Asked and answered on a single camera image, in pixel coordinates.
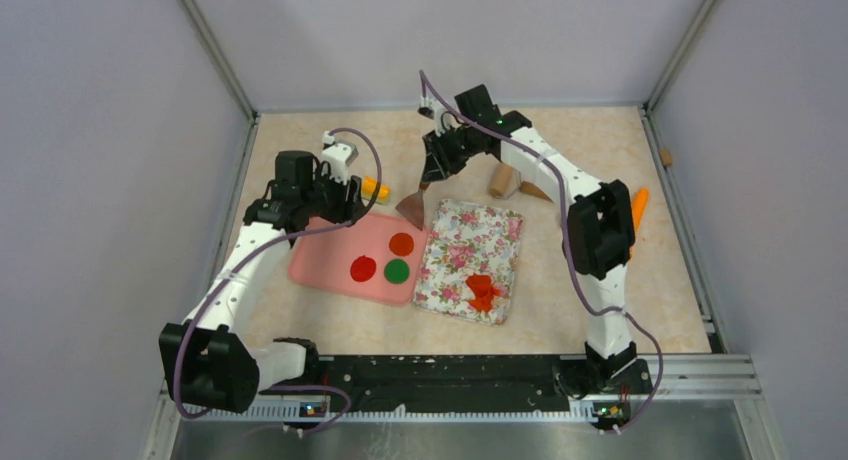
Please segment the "wooden rolling pin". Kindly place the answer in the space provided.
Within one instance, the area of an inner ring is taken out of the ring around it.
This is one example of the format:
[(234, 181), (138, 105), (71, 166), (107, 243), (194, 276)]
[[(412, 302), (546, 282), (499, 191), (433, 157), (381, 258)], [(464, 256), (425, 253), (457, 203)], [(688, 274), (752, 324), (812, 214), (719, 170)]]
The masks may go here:
[(536, 185), (525, 181), (512, 167), (499, 163), (489, 180), (488, 194), (496, 199), (509, 199), (517, 192), (549, 201), (550, 198)]

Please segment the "metal scraper wooden handle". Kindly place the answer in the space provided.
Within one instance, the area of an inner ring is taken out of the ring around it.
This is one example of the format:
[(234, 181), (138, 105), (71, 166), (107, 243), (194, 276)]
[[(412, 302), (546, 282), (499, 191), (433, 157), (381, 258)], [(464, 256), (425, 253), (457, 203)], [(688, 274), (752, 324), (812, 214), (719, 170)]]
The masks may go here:
[(396, 212), (413, 227), (423, 230), (425, 226), (425, 193), (429, 182), (420, 183), (418, 189), (403, 198), (395, 207)]

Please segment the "floral patterned tray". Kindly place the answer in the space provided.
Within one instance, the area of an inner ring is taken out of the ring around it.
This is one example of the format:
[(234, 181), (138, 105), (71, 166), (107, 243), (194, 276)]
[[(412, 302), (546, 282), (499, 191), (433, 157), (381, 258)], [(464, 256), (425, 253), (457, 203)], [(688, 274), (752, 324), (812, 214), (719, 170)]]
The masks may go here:
[[(467, 201), (440, 201), (419, 268), (412, 304), (430, 313), (483, 325), (506, 322), (517, 276), (524, 217)], [(488, 313), (475, 311), (465, 281), (489, 275), (502, 295)]]

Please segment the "orange-red dough piece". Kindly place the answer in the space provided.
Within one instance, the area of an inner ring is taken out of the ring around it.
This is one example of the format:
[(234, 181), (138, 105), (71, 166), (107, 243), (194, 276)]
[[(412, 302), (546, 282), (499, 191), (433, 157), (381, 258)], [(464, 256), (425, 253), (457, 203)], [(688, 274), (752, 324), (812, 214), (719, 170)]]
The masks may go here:
[(407, 257), (415, 250), (415, 239), (405, 232), (396, 233), (389, 240), (389, 250), (398, 257)]

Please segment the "pink plastic tray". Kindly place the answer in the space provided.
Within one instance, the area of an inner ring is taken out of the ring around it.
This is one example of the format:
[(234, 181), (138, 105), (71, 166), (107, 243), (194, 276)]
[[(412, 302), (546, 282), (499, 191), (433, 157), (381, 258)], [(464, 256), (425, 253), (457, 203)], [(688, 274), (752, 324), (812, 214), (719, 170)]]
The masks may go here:
[(296, 284), (399, 307), (411, 302), (429, 231), (401, 217), (370, 213), (355, 225), (296, 242)]

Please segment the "orange dough scrap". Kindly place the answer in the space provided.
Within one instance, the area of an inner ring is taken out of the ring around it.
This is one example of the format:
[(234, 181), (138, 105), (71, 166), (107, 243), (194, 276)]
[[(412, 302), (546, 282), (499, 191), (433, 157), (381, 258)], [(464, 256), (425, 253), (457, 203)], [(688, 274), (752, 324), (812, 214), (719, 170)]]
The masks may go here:
[(465, 283), (474, 295), (469, 304), (477, 312), (490, 312), (495, 299), (502, 295), (501, 290), (489, 275), (474, 274), (469, 276)]

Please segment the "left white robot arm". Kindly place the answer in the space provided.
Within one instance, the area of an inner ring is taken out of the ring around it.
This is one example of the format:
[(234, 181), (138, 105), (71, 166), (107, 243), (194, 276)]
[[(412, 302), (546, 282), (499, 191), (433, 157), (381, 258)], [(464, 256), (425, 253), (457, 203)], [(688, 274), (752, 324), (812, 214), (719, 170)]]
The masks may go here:
[(351, 175), (355, 147), (334, 144), (320, 155), (282, 151), (262, 197), (246, 209), (235, 246), (211, 288), (181, 323), (168, 323), (158, 344), (171, 399), (182, 414), (189, 406), (242, 413), (255, 396), (285, 382), (297, 393), (319, 384), (314, 343), (295, 338), (248, 348), (241, 337), (271, 273), (296, 240), (349, 227), (366, 212), (362, 180)]

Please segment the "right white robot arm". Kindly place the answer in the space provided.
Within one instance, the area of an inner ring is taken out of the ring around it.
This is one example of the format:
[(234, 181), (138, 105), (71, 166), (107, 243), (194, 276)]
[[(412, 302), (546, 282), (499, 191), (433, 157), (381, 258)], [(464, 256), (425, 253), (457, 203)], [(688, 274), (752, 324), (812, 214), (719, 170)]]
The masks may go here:
[(447, 102), (421, 81), (419, 115), (433, 128), (422, 138), (425, 157), (419, 188), (401, 213), (416, 227), (424, 224), (427, 188), (459, 174), (478, 154), (514, 169), (559, 208), (562, 251), (568, 275), (590, 316), (585, 351), (586, 377), (600, 392), (612, 392), (637, 358), (626, 312), (627, 264), (635, 243), (628, 187), (603, 182), (574, 165), (518, 111), (502, 112), (483, 84)]

